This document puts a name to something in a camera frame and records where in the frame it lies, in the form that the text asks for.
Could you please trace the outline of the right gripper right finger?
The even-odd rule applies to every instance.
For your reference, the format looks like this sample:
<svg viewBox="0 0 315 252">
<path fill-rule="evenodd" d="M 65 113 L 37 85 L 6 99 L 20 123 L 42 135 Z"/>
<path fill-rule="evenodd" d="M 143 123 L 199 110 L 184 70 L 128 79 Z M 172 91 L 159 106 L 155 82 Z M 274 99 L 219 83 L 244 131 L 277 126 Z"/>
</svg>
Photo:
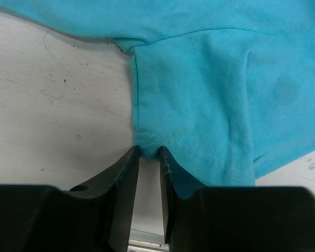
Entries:
<svg viewBox="0 0 315 252">
<path fill-rule="evenodd" d="M 315 196 L 299 186 L 208 187 L 159 149 L 170 251 L 315 251 Z"/>
</svg>

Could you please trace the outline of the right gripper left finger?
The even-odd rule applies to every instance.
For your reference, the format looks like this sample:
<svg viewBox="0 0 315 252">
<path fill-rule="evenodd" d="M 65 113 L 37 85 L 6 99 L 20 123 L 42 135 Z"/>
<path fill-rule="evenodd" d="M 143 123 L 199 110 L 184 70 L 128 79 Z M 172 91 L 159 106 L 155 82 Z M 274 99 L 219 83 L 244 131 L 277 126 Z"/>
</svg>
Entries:
<svg viewBox="0 0 315 252">
<path fill-rule="evenodd" d="M 0 185 L 0 251 L 127 251 L 140 149 L 62 191 Z"/>
</svg>

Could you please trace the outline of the teal t shirt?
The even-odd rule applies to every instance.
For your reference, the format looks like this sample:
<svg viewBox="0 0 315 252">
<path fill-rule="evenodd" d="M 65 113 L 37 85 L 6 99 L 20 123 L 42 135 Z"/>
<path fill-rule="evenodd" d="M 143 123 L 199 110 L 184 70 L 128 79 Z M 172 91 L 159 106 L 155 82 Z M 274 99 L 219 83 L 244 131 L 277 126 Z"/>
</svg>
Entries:
<svg viewBox="0 0 315 252">
<path fill-rule="evenodd" d="M 315 1 L 0 1 L 131 56 L 134 143 L 206 185 L 255 180 L 315 150 Z"/>
</svg>

